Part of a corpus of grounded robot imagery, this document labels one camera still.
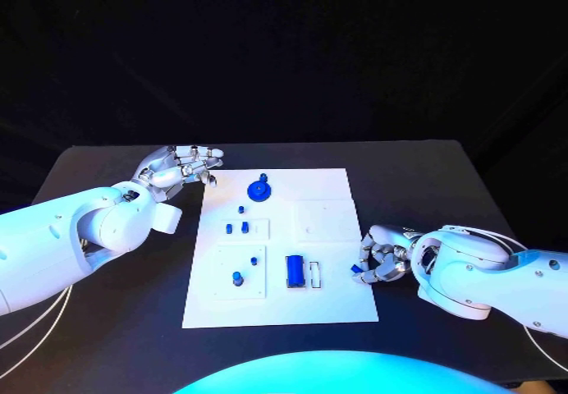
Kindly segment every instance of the black table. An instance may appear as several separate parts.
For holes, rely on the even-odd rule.
[[[428,231],[462,224],[512,236],[453,141],[216,147],[227,152],[227,169],[346,168],[363,234],[375,223],[392,223]],[[129,180],[156,148],[71,148],[56,161],[36,202]],[[418,298],[413,275],[374,285],[378,323],[182,329],[202,187],[190,185],[172,201],[183,210],[176,234],[153,231],[141,247],[77,284],[56,330],[0,381],[0,391],[172,392],[232,365],[304,350],[404,355],[498,383],[567,377],[515,321],[498,310],[482,322],[454,317]],[[3,339],[49,303],[0,318]],[[3,370],[35,345],[51,320],[3,350]],[[538,333],[535,337],[567,363],[568,341]]]

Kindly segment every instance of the robotic arm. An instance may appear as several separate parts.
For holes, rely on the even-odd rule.
[[[513,253],[505,241],[525,249],[515,240],[470,227],[444,226],[423,234],[374,226],[353,280],[392,281],[413,270],[420,298],[451,314],[483,320],[495,307],[526,327],[568,337],[568,254]],[[379,262],[374,270],[369,253]]]
[[[175,233],[182,210],[163,203],[186,183],[216,186],[222,151],[169,146],[133,179],[0,216],[0,315],[33,305],[134,250],[153,228]]]

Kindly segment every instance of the blue object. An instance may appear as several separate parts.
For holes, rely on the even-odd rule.
[[[267,200],[271,193],[271,188],[268,184],[267,174],[261,174],[261,179],[257,182],[252,182],[247,189],[248,197],[257,203],[261,203]]]
[[[234,285],[240,286],[245,282],[245,278],[242,277],[241,273],[237,271],[234,273]]]
[[[375,389],[369,389],[369,370],[374,371],[371,384]],[[238,364],[189,384],[178,394],[371,391],[424,394],[509,392],[472,375],[425,361],[366,351],[317,350],[273,355]]]
[[[355,273],[362,273],[362,272],[363,272],[363,270],[359,268],[359,265],[355,265],[355,264],[353,264],[353,266],[352,266],[352,271],[353,271]]]
[[[287,286],[304,287],[304,259],[302,256],[287,256]]]

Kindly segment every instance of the robotic hand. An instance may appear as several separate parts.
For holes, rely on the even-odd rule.
[[[134,250],[153,228],[175,233],[182,210],[163,203],[183,184],[216,186],[222,151],[169,146],[133,179],[0,216],[0,315],[33,305]]]
[[[513,253],[505,241],[524,251]],[[394,281],[413,270],[420,298],[451,314],[483,320],[495,307],[526,327],[568,337],[568,254],[525,249],[511,238],[470,227],[444,226],[423,234],[374,226],[353,280]],[[379,262],[374,270],[369,253]]]

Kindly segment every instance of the small blue piece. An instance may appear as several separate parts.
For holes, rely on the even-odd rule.
[[[261,179],[257,182],[252,182],[251,185],[248,186],[247,189],[248,197],[252,201],[261,203],[268,199],[271,191],[273,190],[268,184],[268,177],[267,174],[263,173]]]
[[[355,273],[362,273],[362,272],[363,272],[363,270],[361,269],[359,265],[355,265],[355,264],[353,264],[353,266],[352,266],[352,271],[353,271]]]
[[[237,271],[234,273],[234,285],[240,286],[245,282],[245,278],[242,277],[241,273]]]
[[[287,286],[304,287],[304,258],[299,255],[287,256]]]

